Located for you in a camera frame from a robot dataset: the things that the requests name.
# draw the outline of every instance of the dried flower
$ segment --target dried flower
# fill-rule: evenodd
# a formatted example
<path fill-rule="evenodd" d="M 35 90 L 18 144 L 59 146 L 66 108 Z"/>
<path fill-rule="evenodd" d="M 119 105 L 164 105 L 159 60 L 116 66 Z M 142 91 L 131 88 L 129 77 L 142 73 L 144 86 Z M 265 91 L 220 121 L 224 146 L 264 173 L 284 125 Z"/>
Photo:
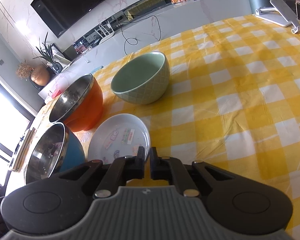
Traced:
<path fill-rule="evenodd" d="M 16 74 L 20 78 L 28 78 L 31 75 L 32 70 L 33 70 L 33 68 L 25 60 L 24 62 L 22 62 L 18 65 Z"/>

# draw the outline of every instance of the green bowl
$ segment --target green bowl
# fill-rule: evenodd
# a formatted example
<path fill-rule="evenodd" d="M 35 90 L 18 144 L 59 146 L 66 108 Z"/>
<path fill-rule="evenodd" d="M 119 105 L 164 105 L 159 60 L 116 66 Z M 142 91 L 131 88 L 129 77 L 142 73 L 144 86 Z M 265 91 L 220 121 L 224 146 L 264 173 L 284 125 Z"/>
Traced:
<path fill-rule="evenodd" d="M 111 90 L 122 100 L 146 105 L 158 100 L 166 91 L 170 68 L 161 52 L 150 52 L 124 65 L 113 77 Z"/>

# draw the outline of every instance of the copper round vase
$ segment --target copper round vase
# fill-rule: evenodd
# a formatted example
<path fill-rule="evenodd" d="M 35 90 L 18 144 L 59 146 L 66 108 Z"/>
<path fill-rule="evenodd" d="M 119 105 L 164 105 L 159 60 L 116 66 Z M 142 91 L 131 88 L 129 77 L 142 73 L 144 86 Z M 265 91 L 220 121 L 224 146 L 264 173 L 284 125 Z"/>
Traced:
<path fill-rule="evenodd" d="M 39 86 L 45 86 L 49 83 L 50 74 L 44 65 L 39 65 L 31 72 L 31 80 Z"/>

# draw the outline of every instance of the screw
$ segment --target screw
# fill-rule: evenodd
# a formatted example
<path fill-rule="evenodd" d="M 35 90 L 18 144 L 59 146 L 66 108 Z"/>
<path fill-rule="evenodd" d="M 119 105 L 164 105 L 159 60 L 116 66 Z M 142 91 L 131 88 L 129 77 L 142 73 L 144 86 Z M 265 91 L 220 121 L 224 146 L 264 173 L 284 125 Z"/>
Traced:
<path fill-rule="evenodd" d="M 199 196 L 200 192 L 197 191 L 196 189 L 186 189 L 183 192 L 183 196 L 185 197 L 197 197 Z"/>
<path fill-rule="evenodd" d="M 94 194 L 97 198 L 106 198 L 111 196 L 111 192 L 107 189 L 98 190 Z"/>

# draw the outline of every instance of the blue bowl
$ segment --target blue bowl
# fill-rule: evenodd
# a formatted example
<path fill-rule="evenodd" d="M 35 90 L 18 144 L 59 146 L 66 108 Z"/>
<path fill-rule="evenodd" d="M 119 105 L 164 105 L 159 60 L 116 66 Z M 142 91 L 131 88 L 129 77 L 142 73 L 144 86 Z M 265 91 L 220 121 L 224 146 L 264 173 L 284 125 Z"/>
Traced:
<path fill-rule="evenodd" d="M 45 179 L 85 162 L 78 138 L 61 122 L 53 124 L 42 135 L 26 168 L 26 184 Z"/>

